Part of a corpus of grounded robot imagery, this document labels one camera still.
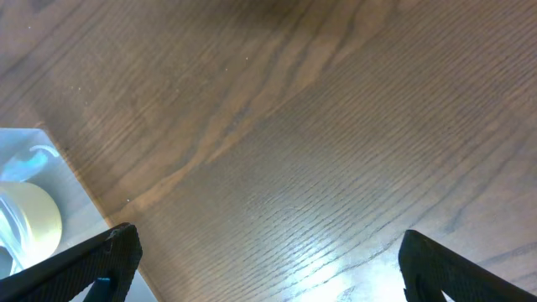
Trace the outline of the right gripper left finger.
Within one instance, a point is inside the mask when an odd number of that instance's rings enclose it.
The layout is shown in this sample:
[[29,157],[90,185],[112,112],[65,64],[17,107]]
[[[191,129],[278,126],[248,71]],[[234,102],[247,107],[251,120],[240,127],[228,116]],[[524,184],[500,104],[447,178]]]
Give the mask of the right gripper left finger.
[[135,225],[122,223],[1,280],[2,301],[121,302],[143,256]]

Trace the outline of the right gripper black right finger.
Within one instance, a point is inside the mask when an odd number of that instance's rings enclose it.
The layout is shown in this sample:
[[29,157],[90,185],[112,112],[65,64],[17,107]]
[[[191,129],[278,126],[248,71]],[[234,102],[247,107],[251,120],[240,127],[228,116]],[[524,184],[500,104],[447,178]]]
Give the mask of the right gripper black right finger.
[[535,295],[415,230],[404,233],[398,260],[409,302],[536,302]]

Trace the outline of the yellow plastic bowl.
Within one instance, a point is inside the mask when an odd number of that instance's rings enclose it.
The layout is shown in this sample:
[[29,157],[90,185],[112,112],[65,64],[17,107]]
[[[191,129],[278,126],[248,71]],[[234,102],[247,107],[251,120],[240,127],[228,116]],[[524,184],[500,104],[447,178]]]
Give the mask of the yellow plastic bowl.
[[49,258],[60,244],[58,206],[37,185],[1,183],[1,277],[19,273]]

